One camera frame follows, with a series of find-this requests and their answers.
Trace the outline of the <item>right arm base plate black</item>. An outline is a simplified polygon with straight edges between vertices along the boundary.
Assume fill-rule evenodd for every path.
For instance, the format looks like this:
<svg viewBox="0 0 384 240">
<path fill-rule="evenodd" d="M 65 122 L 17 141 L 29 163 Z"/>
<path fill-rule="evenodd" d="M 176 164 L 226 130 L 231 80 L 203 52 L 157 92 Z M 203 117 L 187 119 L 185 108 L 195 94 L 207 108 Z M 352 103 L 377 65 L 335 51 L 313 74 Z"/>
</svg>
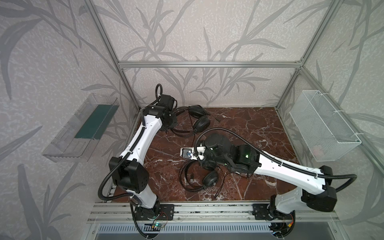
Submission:
<svg viewBox="0 0 384 240">
<path fill-rule="evenodd" d="M 294 212 L 290 214 L 285 214 L 279 212 L 275 206 L 271 206 L 271 204 L 262 203 L 262 204 L 253 204 L 252 215 L 256 220 L 265 220 L 265 221 L 273 221 L 273 220 L 295 220 Z"/>
</svg>

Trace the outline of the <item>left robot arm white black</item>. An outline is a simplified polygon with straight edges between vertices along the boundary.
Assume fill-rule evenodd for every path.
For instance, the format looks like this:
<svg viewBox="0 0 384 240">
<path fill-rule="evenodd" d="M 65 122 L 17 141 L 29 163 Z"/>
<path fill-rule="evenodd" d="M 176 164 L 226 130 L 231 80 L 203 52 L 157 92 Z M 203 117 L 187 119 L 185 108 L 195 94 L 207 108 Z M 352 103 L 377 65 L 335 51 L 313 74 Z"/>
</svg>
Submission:
<svg viewBox="0 0 384 240">
<path fill-rule="evenodd" d="M 141 111 L 142 123 L 128 147 L 119 157 L 111 158 L 110 172 L 98 189 L 98 197 L 102 201 L 132 197 L 137 202 L 136 208 L 132 209 L 133 218 L 136 217 L 135 212 L 148 219 L 160 214 L 160 202 L 149 186 L 150 175 L 144 168 L 144 160 L 155 135 L 178 125 L 175 114 L 177 101 L 163 94 L 161 84 L 157 84 L 155 95 L 156 99 Z M 125 193 L 113 197 L 105 196 L 103 189 L 109 179 L 113 179 L 114 184 L 125 190 Z"/>
</svg>

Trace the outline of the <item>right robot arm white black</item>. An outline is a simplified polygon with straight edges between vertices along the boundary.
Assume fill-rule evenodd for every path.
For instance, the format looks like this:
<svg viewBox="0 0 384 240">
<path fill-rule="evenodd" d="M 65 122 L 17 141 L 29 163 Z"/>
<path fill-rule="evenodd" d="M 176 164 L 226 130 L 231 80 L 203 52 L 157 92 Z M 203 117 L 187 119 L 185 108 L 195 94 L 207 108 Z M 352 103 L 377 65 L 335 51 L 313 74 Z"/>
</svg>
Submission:
<svg viewBox="0 0 384 240">
<path fill-rule="evenodd" d="M 290 214 L 293 211 L 315 210 L 332 212 L 338 201 L 337 193 L 349 187 L 355 174 L 334 175 L 332 168 L 309 168 L 265 152 L 237 133 L 225 128 L 211 128 L 202 132 L 194 144 L 194 159 L 203 163 L 222 157 L 234 167 L 240 160 L 248 160 L 255 175 L 284 181 L 295 189 L 271 197 L 270 212 Z"/>
</svg>

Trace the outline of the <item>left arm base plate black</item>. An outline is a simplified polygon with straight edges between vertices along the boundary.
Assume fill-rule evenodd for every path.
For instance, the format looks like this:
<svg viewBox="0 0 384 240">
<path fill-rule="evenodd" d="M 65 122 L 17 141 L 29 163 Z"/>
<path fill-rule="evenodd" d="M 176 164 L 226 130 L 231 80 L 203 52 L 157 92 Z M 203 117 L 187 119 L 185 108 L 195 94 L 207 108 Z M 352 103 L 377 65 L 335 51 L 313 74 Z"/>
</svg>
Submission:
<svg viewBox="0 0 384 240">
<path fill-rule="evenodd" d="M 172 221 L 175 213 L 175 205 L 159 204 L 152 209 L 134 207 L 134 216 L 137 221 L 165 220 Z"/>
</svg>

